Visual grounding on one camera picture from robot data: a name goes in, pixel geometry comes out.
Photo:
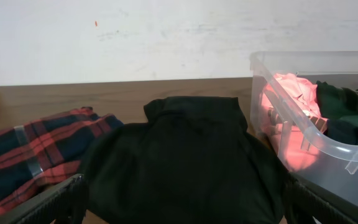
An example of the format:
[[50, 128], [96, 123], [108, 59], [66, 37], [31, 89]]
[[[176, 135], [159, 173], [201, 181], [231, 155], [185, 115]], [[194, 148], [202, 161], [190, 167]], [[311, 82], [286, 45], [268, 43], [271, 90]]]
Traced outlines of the dark navy garment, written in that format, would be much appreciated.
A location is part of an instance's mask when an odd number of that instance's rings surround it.
[[358, 145], [358, 127], [346, 121], [328, 120], [325, 135], [344, 144]]

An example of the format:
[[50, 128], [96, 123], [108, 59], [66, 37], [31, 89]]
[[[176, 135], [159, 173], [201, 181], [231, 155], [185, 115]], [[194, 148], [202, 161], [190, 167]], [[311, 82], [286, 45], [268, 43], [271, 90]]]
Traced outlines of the pink printed shirt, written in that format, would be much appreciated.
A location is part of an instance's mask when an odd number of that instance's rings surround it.
[[[292, 73], [275, 74], [274, 78], [280, 86], [289, 94], [290, 98], [300, 107], [307, 118], [316, 126], [320, 132], [325, 132], [327, 119], [321, 116], [316, 98], [317, 85], [305, 78], [298, 78]], [[276, 109], [268, 99], [274, 96], [273, 88], [265, 86], [260, 102], [260, 122], [261, 130], [271, 139], [270, 142], [274, 149], [278, 149], [283, 131], [283, 121], [279, 117]], [[301, 170], [312, 165], [319, 154], [319, 150], [311, 146], [308, 152], [301, 150], [303, 134], [294, 124], [291, 126], [288, 146], [284, 152], [284, 161], [291, 170]]]

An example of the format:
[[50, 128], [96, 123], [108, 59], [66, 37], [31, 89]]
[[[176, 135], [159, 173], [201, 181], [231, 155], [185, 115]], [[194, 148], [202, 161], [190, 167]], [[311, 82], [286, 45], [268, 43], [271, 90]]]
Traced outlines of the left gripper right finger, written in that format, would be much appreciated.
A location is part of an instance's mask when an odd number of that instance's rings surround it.
[[358, 224], [358, 206], [297, 174], [287, 175], [283, 206], [289, 224]]

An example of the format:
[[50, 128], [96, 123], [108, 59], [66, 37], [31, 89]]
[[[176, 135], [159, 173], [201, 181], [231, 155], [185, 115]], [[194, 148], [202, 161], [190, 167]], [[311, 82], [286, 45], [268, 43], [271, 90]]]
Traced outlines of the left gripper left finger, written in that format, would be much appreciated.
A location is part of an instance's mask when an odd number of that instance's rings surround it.
[[1, 215], [0, 224], [81, 224], [87, 203], [88, 183], [76, 174]]

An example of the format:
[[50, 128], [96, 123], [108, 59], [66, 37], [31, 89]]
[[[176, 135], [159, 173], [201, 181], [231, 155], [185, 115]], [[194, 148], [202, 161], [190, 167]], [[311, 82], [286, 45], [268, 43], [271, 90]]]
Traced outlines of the dark green cloth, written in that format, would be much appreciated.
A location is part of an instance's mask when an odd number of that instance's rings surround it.
[[358, 126], [358, 89], [316, 82], [316, 97], [323, 117]]

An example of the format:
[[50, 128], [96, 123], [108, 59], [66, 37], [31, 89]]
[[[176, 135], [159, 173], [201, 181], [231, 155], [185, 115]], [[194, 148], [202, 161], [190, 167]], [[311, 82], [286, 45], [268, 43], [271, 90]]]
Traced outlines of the clear plastic storage bin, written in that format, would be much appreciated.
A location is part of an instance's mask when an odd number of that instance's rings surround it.
[[324, 135], [324, 121], [282, 85], [289, 73], [310, 82], [358, 89], [358, 52], [254, 52], [250, 121], [293, 174], [358, 207], [358, 146]]

